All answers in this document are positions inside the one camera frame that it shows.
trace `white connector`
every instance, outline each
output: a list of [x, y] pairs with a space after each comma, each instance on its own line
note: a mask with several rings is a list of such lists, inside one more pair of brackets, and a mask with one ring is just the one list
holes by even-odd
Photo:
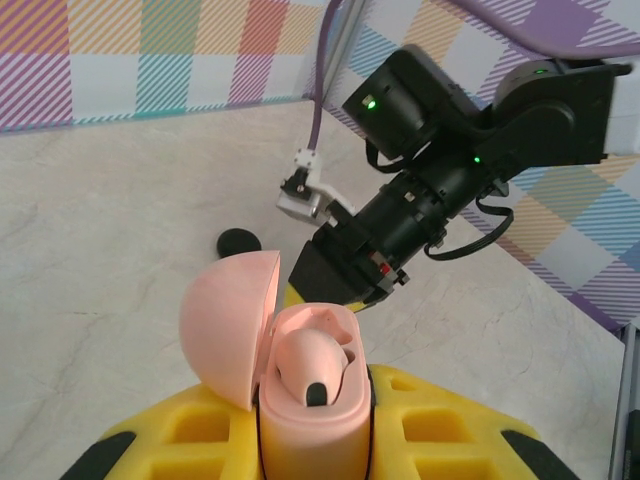
[[640, 153], [640, 57], [606, 62], [629, 64], [633, 71], [615, 79], [604, 151], [618, 156], [636, 155]]
[[312, 225], [322, 225], [329, 221], [327, 210], [333, 201], [340, 203], [349, 213], [355, 215], [355, 207], [335, 188], [320, 181], [322, 158], [313, 150], [300, 149], [294, 159], [294, 172], [283, 182], [283, 188], [276, 206], [296, 220]]

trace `white countertop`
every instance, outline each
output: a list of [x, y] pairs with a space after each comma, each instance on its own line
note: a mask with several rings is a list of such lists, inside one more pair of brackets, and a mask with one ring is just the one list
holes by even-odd
[[[196, 382], [188, 282], [229, 227], [282, 251], [313, 229], [275, 207], [311, 106], [0, 136], [0, 479], [57, 479], [110, 426]], [[358, 207], [383, 181], [325, 117], [326, 178]], [[447, 246], [478, 232], [457, 219]], [[583, 480], [608, 469], [623, 346], [497, 246], [437, 263], [359, 314], [387, 363], [520, 418]]]

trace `earbud black tip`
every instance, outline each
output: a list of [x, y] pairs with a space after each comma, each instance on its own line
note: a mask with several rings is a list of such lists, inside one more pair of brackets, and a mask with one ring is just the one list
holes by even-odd
[[327, 387], [323, 383], [312, 383], [307, 388], [307, 407], [327, 405]]

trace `colorful plaid backdrop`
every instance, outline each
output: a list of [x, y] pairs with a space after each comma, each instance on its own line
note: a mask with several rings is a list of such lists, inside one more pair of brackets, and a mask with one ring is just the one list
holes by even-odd
[[0, 131], [299, 99], [324, 0], [0, 0]]
[[[558, 45], [640, 41], [638, 0], [478, 1]], [[373, 0], [356, 35], [327, 105], [352, 128], [339, 106], [402, 44], [424, 48], [479, 105], [491, 101], [505, 73], [536, 58], [444, 0]], [[640, 320], [637, 158], [531, 170], [502, 203], [516, 211], [500, 241], [508, 252], [603, 326]], [[475, 207], [464, 216], [485, 233], [499, 221]]]

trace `purple cable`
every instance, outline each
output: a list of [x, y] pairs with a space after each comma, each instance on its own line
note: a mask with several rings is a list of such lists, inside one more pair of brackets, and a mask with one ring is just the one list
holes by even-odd
[[318, 51], [316, 54], [316, 81], [315, 94], [313, 101], [313, 124], [311, 126], [311, 136], [309, 137], [309, 150], [315, 150], [318, 146], [318, 137], [320, 136], [320, 123], [322, 122], [322, 97], [324, 96], [324, 60], [327, 56], [327, 44], [329, 43], [329, 32], [333, 18], [336, 16], [338, 8], [342, 0], [331, 0], [327, 5], [322, 26], [320, 27], [320, 35], [318, 37]]
[[[448, 0], [474, 17], [500, 32], [509, 40], [519, 44], [529, 51], [552, 58], [565, 60], [592, 60], [599, 58], [632, 57], [640, 55], [640, 43], [627, 43], [623, 45], [611, 45], [606, 47], [559, 47], [546, 43], [543, 39], [523, 32], [500, 17], [489, 7], [484, 6], [480, 0]], [[324, 61], [327, 55], [329, 32], [331, 24], [336, 16], [342, 0], [330, 0], [322, 19], [320, 35], [318, 37], [318, 50], [316, 54], [315, 94], [313, 107], [313, 124], [309, 137], [309, 150], [315, 150], [320, 136], [320, 124], [322, 122], [322, 97], [324, 95]]]
[[545, 42], [544, 39], [536, 38], [534, 35], [523, 32], [518, 29], [518, 27], [511, 25], [489, 7], [482, 5], [480, 0], [449, 1], [482, 20], [490, 27], [493, 27], [509, 40], [512, 40], [527, 50], [540, 53], [547, 57], [561, 58], [564, 60], [593, 60], [640, 55], [640, 43], [627, 43], [607, 47], [559, 47], [549, 44]]

